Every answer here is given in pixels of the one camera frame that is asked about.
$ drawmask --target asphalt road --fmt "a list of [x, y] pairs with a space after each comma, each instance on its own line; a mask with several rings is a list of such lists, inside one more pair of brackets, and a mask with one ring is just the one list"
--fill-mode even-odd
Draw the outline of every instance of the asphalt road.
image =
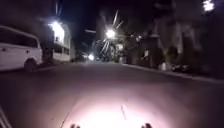
[[222, 83], [119, 64], [1, 73], [0, 96], [13, 128], [224, 127]]

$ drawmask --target window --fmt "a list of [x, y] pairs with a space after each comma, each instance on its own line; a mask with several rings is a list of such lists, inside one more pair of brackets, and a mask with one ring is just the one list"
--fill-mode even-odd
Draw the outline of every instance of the window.
[[16, 35], [11, 31], [0, 29], [0, 43], [16, 44]]
[[0, 29], [0, 43], [37, 48], [37, 40], [6, 29]]

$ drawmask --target car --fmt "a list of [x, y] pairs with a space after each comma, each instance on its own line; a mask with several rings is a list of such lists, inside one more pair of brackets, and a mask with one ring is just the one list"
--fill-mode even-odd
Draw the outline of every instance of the car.
[[42, 49], [36, 36], [0, 25], [0, 71], [33, 71], [41, 63]]

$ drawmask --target parked car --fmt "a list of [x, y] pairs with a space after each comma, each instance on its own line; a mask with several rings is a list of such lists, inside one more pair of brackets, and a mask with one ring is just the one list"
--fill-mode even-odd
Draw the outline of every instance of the parked car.
[[23, 67], [33, 71], [41, 63], [42, 50], [36, 36], [0, 25], [0, 71]]

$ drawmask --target building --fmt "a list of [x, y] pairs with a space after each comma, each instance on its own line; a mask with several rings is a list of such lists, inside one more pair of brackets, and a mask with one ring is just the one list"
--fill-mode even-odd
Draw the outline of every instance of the building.
[[43, 60], [51, 63], [53, 59], [69, 61], [71, 53], [71, 32], [67, 25], [63, 25], [63, 43], [55, 42], [54, 31], [49, 24], [54, 19], [54, 0], [2, 0], [0, 2], [0, 24], [10, 26], [27, 33], [36, 35], [43, 50]]

